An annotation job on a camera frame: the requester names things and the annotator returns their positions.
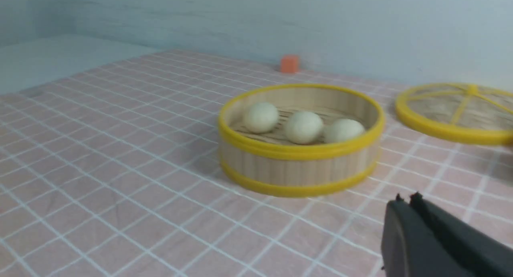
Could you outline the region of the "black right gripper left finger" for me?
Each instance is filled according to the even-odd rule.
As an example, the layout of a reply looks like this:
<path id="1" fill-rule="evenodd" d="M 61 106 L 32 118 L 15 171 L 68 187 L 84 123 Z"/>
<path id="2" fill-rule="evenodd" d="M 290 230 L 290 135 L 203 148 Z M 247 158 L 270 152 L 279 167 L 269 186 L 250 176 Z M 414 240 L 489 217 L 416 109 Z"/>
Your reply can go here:
<path id="1" fill-rule="evenodd" d="M 387 277 L 472 277 L 399 194 L 386 205 L 381 241 Z"/>

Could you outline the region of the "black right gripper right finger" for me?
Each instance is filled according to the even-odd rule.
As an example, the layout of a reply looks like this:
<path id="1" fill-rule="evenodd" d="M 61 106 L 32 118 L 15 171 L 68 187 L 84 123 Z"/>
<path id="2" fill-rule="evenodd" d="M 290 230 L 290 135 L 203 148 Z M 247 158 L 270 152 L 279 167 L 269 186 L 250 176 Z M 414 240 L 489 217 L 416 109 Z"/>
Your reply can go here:
<path id="1" fill-rule="evenodd" d="M 512 276 L 512 249 L 425 200 L 419 192 L 410 195 L 409 206 L 444 250 L 475 277 Z"/>

